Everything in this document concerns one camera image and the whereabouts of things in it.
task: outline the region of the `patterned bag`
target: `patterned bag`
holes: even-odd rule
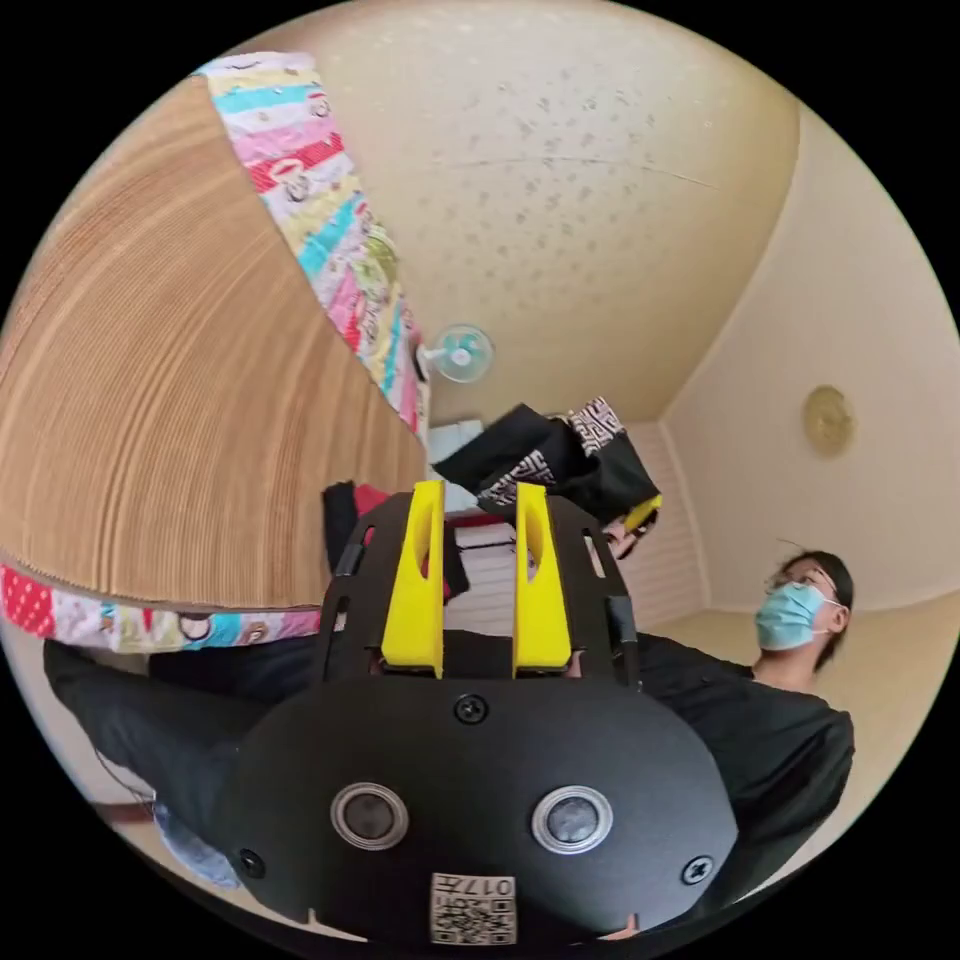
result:
[[[659,510],[660,491],[602,397],[563,419],[520,404],[434,469],[501,516],[513,515],[520,482],[549,487],[603,526],[649,529]]]

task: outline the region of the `face mask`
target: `face mask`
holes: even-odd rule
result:
[[[825,603],[841,606],[805,583],[787,583],[767,598],[754,618],[762,650],[793,650],[810,643],[820,633],[813,621]]]

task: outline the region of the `ceiling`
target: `ceiling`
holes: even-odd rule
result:
[[[497,360],[433,419],[603,394],[656,418],[780,213],[797,104],[688,31],[593,0],[352,2],[231,53],[313,54],[427,339]]]

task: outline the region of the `woman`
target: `woman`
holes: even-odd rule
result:
[[[644,692],[707,745],[739,828],[694,917],[768,880],[840,802],[853,762],[853,723],[812,690],[843,643],[853,595],[843,561],[809,550],[784,563],[767,585],[755,617],[760,654],[752,666],[637,635]]]
[[[760,659],[754,679],[808,693],[846,636],[853,579],[832,553],[809,550],[788,560],[771,578],[757,613]]]

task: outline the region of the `colorful fabric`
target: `colorful fabric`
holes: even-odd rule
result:
[[[2,609],[37,637],[116,653],[163,653],[233,647],[304,637],[320,626],[319,610],[175,613],[96,600],[38,583],[0,564]]]
[[[415,361],[420,332],[397,281],[396,251],[367,205],[313,67],[305,53],[255,53],[197,72],[320,305],[426,446],[429,385]]]

